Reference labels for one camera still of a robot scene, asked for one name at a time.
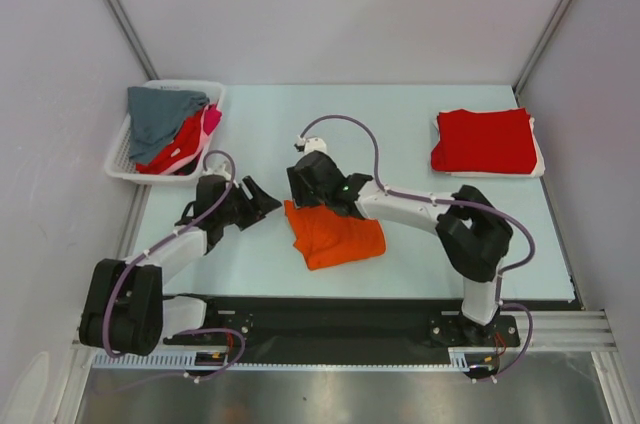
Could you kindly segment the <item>orange t shirt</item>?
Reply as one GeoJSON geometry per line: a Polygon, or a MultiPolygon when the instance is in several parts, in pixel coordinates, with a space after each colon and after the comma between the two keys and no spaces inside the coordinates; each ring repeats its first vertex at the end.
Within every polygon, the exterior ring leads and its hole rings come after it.
{"type": "Polygon", "coordinates": [[[387,250],[377,220],[338,216],[323,205],[297,207],[291,200],[284,202],[284,212],[295,237],[293,247],[310,271],[380,257],[387,250]]]}

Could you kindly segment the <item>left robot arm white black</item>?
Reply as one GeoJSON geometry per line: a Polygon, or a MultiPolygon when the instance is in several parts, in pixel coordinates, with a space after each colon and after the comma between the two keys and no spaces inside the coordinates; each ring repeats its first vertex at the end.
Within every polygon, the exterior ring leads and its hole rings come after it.
{"type": "Polygon", "coordinates": [[[136,257],[105,258],[95,265],[81,314],[80,343],[119,357],[146,356],[162,339],[184,330],[199,343],[214,341],[221,320],[206,310],[204,301],[166,298],[163,287],[213,250],[227,227],[246,230],[281,207],[250,176],[240,182],[218,174],[200,178],[195,199],[168,236],[136,257]]]}

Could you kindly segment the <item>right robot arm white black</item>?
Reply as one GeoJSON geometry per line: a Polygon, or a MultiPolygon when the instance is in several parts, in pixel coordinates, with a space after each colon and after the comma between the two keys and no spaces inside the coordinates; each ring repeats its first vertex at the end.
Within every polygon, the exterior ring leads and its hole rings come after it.
{"type": "Polygon", "coordinates": [[[513,229],[476,188],[453,194],[394,190],[371,175],[343,174],[327,154],[313,151],[287,169],[294,203],[325,206],[337,216],[390,221],[436,236],[449,263],[463,278],[458,333],[484,345],[497,333],[498,270],[513,229]]]}

